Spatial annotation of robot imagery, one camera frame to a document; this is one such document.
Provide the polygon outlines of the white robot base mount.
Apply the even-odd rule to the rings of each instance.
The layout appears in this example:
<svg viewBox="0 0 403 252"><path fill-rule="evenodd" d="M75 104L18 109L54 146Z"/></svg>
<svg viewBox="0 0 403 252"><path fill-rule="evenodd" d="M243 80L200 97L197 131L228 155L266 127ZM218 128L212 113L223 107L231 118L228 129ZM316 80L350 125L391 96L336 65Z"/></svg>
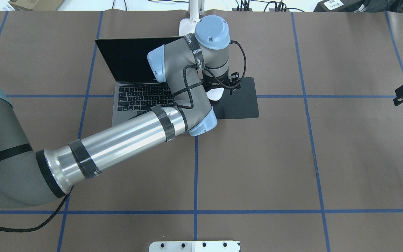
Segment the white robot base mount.
<svg viewBox="0 0 403 252"><path fill-rule="evenodd" d="M156 241L152 242L149 252L240 252L239 241L202 240L202 241Z"/></svg>

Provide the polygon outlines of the grey silver left robot arm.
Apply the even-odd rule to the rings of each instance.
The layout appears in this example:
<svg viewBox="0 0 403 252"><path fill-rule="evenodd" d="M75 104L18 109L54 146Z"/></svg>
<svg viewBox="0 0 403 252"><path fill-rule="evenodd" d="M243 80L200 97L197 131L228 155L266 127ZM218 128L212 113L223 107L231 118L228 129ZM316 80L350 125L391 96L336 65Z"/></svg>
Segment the grey silver left robot arm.
<svg viewBox="0 0 403 252"><path fill-rule="evenodd" d="M198 76L228 88L230 29L208 15L195 31L147 54L152 73L166 83L174 102L154 105L116 126L76 139L58 150L34 152L0 88L0 208L27 208L68 196L72 187L94 178L142 151L180 134L198 136L217 126L217 118Z"/></svg>

